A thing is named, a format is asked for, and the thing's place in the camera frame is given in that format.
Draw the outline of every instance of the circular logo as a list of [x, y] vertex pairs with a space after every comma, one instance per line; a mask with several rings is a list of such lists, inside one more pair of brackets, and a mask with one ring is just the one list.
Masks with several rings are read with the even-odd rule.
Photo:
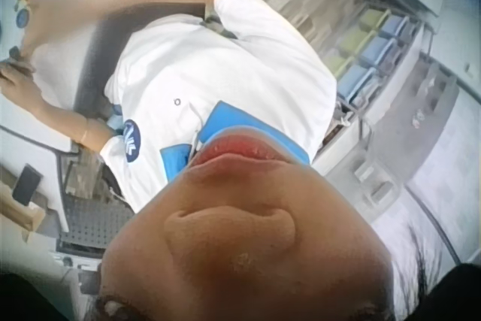
[[137, 123], [127, 120], [123, 129], [123, 143], [126, 146], [127, 162], [135, 161], [141, 151], [141, 132]]

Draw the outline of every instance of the skin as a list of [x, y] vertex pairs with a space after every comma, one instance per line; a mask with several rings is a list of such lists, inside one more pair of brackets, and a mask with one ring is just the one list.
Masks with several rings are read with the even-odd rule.
[[121, 230], [102, 296], [185, 321], [389, 312], [388, 251], [317, 172], [233, 155], [215, 167], [185, 170]]

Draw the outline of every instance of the person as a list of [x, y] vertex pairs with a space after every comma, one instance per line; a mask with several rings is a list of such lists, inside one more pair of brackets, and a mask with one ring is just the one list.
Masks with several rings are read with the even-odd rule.
[[234, 35], [182, 14], [134, 33], [105, 87], [123, 136], [43, 101], [27, 62], [0, 65], [4, 97], [99, 152], [136, 213], [105, 252], [96, 317], [389, 319], [389, 252], [310, 167], [336, 80], [285, 19], [262, 0], [64, 1], [32, 4], [26, 59], [144, 3], [205, 3]]

